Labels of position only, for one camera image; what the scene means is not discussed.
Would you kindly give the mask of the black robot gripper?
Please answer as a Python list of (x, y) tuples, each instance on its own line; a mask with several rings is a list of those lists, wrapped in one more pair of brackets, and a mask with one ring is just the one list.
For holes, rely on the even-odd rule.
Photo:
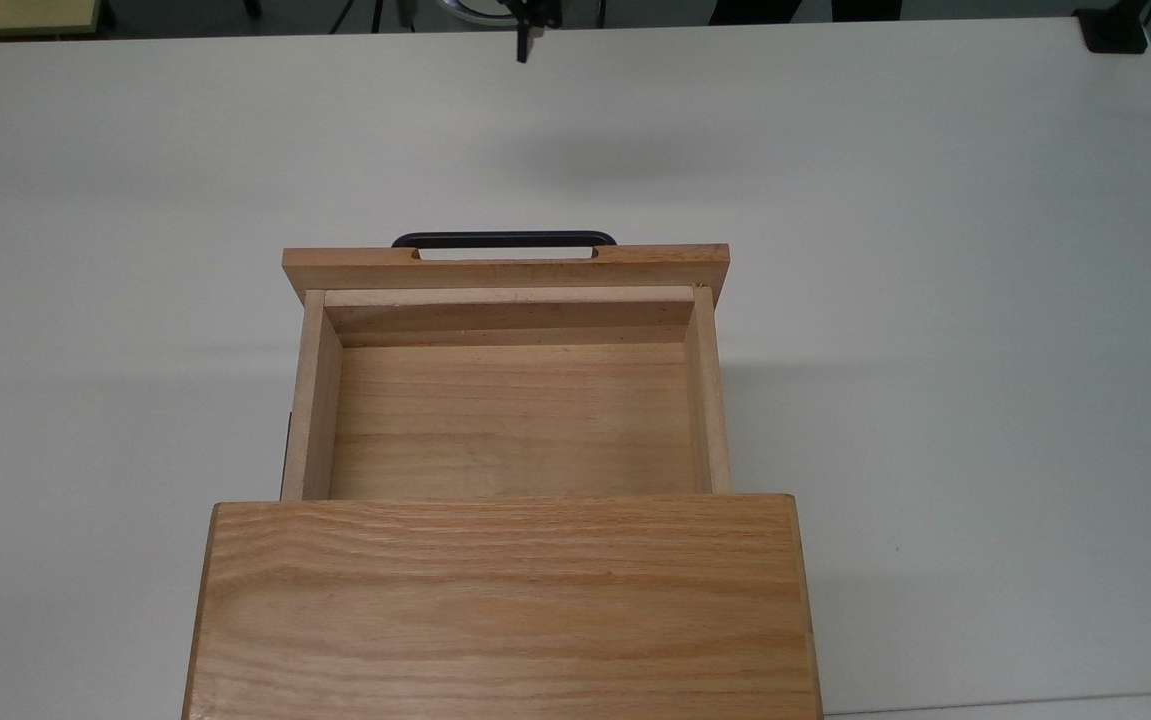
[(543, 37), (547, 29), (563, 26), (563, 1), (561, 0), (498, 0), (517, 23), (516, 60), (528, 63), (533, 40)]

